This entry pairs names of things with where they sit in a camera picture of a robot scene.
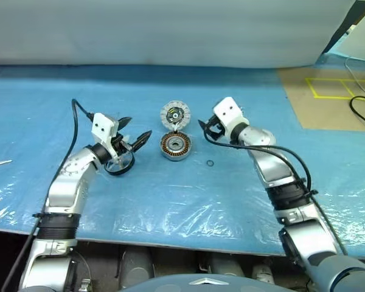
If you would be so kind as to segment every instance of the white backdrop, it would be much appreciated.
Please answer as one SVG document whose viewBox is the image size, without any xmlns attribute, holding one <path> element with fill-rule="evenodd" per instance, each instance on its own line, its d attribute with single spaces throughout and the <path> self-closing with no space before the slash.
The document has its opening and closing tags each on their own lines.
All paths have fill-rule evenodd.
<svg viewBox="0 0 365 292">
<path fill-rule="evenodd" d="M 312 64 L 354 0 L 0 0 L 0 64 Z"/>
</svg>

